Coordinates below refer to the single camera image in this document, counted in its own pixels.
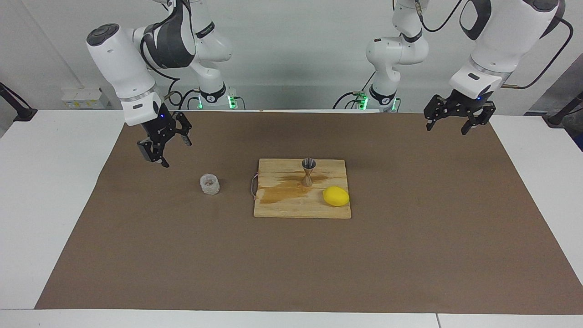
metal jigger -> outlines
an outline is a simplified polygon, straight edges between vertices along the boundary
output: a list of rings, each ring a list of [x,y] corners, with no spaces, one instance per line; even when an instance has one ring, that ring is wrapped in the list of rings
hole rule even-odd
[[[305,172],[304,179],[301,181],[301,183],[304,187],[311,187],[313,184],[311,174],[316,167],[316,161],[313,158],[306,158],[302,161],[301,165]]]

black clamp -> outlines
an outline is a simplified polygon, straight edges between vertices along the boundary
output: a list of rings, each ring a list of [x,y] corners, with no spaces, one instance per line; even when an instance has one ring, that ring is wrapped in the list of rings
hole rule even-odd
[[[427,107],[423,110],[425,118],[428,120],[427,130],[431,131],[435,123],[449,116],[467,117],[468,121],[463,125],[461,131],[463,135],[475,126],[486,125],[496,111],[494,102],[488,101],[493,92],[471,99],[454,90],[447,99],[439,95],[433,96]]]
[[[180,123],[180,128],[176,127],[176,122]],[[144,127],[148,135],[146,139],[138,141],[138,147],[142,155],[146,160],[158,162],[165,168],[170,167],[170,164],[164,158],[166,142],[171,140],[176,134],[180,134],[187,146],[192,145],[188,137],[190,129],[192,129],[192,124],[190,124],[184,113],[180,111],[175,111],[171,115],[165,104],[160,106],[158,117],[143,123],[142,127]]]
[[[18,93],[12,91],[11,88],[4,85],[2,82],[0,82],[0,97],[4,98],[4,100],[16,110],[17,116],[14,118],[14,122],[28,122],[32,120],[34,115],[38,112],[38,109],[30,107],[30,105],[22,99]],[[22,106],[15,97],[18,98],[18,100],[20,100],[27,108]]]

wooden cutting board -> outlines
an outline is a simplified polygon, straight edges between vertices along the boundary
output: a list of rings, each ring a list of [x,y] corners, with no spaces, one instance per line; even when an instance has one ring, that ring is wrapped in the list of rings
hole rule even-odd
[[[333,207],[322,192],[331,186],[348,191],[346,164],[341,159],[316,159],[311,187],[301,183],[305,176],[301,159],[260,159],[256,218],[350,219],[350,203]]]

green indicator light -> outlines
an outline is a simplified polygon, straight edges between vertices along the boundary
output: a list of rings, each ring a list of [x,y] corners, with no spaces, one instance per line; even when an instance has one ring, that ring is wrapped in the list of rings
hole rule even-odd
[[[231,109],[237,108],[237,103],[235,102],[235,100],[231,96],[229,96],[229,107],[231,107]]]
[[[367,106],[368,106],[368,97],[363,96],[363,100],[360,101],[359,108],[360,108],[360,110],[366,110]]]
[[[395,100],[393,100],[393,107],[391,108],[390,113],[398,113],[400,106],[401,106],[401,99],[395,98]]]

white wall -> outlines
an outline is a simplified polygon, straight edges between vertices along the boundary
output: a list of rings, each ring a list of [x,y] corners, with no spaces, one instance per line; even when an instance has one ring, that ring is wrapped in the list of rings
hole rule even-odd
[[[4,101],[0,105],[0,138],[6,133],[8,128],[12,125],[12,119],[15,115],[13,115],[12,111],[9,110],[8,104]]]
[[[101,86],[110,99],[113,90],[100,75],[85,47],[85,38],[103,23],[139,27],[160,21],[163,8],[148,0],[5,0],[0,12],[0,80],[22,90],[33,106],[60,107],[61,87],[78,77],[86,87]],[[370,39],[396,36],[391,25],[391,1],[367,0],[208,0],[217,28],[235,45],[229,62],[221,63],[227,82],[238,87],[248,108],[330,108],[341,94],[360,89],[373,71],[364,49]],[[430,27],[445,19],[456,0],[433,1],[426,12]],[[40,27],[33,31],[18,13],[24,4]],[[566,18],[577,29],[575,39],[557,64],[534,87],[495,93],[499,114],[523,114],[583,53],[583,2],[571,0]],[[546,65],[567,36],[560,26],[526,56],[510,83],[526,84]],[[44,47],[39,39],[46,38]],[[435,93],[447,96],[447,82],[466,61],[473,42],[457,24],[457,15],[439,33],[426,33],[428,60],[402,67],[399,97],[403,111],[423,110]],[[56,54],[45,48],[53,47]],[[184,78],[181,88],[196,85],[188,69],[169,71]],[[156,78],[159,85],[168,85]]]

